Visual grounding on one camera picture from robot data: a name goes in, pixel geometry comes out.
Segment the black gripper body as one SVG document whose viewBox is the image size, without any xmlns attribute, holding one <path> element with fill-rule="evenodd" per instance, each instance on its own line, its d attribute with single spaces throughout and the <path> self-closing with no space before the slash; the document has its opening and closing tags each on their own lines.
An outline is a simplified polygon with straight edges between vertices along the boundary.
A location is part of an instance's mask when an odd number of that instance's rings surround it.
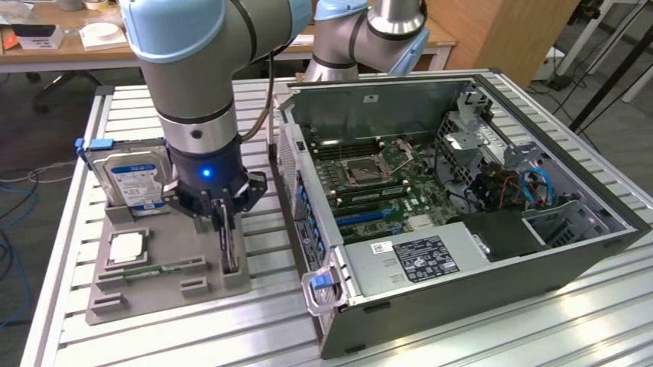
<svg viewBox="0 0 653 367">
<path fill-rule="evenodd" d="M 190 215 L 210 215 L 211 203 L 218 200 L 227 213 L 238 213 L 235 193 L 247 183 L 240 154 L 240 138 L 234 138 L 220 149 L 206 154 L 192 154 L 168 147 L 178 173 L 179 197 L 176 208 Z"/>
</svg>

